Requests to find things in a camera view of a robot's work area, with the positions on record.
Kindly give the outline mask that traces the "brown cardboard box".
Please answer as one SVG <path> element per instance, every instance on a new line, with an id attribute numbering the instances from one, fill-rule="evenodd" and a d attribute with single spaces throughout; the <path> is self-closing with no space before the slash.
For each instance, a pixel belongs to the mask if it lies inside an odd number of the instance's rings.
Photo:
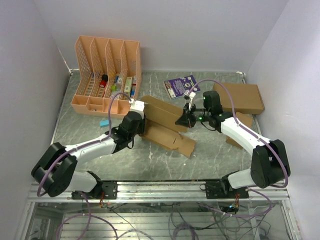
<path id="1" fill-rule="evenodd" d="M 145 103 L 146 116 L 145 130 L 141 137 L 166 150 L 190 157 L 196 141 L 184 135 L 188 132 L 187 127 L 175 124 L 183 109 L 150 95 L 143 96 L 141 101 Z"/>

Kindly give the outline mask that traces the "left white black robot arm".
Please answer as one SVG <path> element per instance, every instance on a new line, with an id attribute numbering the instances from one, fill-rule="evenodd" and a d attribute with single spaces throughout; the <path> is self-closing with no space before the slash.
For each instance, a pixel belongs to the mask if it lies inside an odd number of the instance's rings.
<path id="1" fill-rule="evenodd" d="M 51 144 L 31 171 L 31 176 L 39 183 L 37 196 L 57 197 L 70 190 L 74 200 L 84 197 L 116 199 L 115 182 L 102 180 L 92 171 L 77 172 L 77 163 L 132 149 L 135 136 L 144 133 L 145 125 L 144 114 L 129 111 L 119 126 L 95 139 L 67 146 L 59 142 Z"/>

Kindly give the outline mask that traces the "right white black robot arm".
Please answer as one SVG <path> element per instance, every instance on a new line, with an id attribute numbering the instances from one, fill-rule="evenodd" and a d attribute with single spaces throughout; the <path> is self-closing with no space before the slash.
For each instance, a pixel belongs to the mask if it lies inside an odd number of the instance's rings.
<path id="1" fill-rule="evenodd" d="M 187 102 L 175 124 L 193 128 L 196 123 L 207 122 L 213 131 L 233 139 L 251 156 L 250 168 L 229 173 L 221 179 L 220 192 L 224 197 L 231 198 L 244 187 L 278 188 L 279 181 L 284 181 L 283 187 L 288 185 L 291 170 L 281 140 L 263 137 L 244 125 L 232 112 L 223 111 L 216 91 L 203 93 L 203 108 L 197 108 L 193 103 L 195 95 L 190 90 L 184 93 Z"/>

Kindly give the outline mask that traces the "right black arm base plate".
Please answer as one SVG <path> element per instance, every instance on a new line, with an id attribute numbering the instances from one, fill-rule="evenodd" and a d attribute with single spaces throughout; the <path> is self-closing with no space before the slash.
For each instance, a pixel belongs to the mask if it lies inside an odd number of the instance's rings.
<path id="1" fill-rule="evenodd" d="M 205 192 L 205 197 L 209 200 L 213 199 L 248 199 L 249 193 L 245 187 L 233 189 L 225 186 L 220 180 L 206 181 L 200 184 L 199 189 Z"/>

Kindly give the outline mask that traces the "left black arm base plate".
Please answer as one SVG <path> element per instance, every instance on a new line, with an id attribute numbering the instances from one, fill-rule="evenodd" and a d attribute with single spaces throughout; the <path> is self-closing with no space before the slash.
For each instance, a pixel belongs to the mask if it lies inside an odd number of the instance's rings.
<path id="1" fill-rule="evenodd" d="M 87 196 L 88 200 L 115 200 L 118 194 L 118 184 L 115 181 L 102 181 L 90 192 L 85 192 L 84 194 Z"/>

